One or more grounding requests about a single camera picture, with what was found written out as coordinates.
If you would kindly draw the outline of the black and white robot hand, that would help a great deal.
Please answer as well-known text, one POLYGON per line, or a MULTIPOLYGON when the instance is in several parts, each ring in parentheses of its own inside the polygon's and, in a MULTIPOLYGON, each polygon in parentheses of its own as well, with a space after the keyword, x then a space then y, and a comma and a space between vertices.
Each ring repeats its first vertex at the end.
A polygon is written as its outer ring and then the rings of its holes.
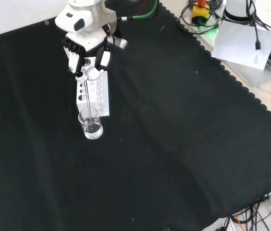
POLYGON ((106 70, 111 51, 108 45, 124 49, 127 45, 118 27, 105 24, 96 31, 68 33, 62 40, 69 59, 69 72, 79 83, 95 81, 106 70))

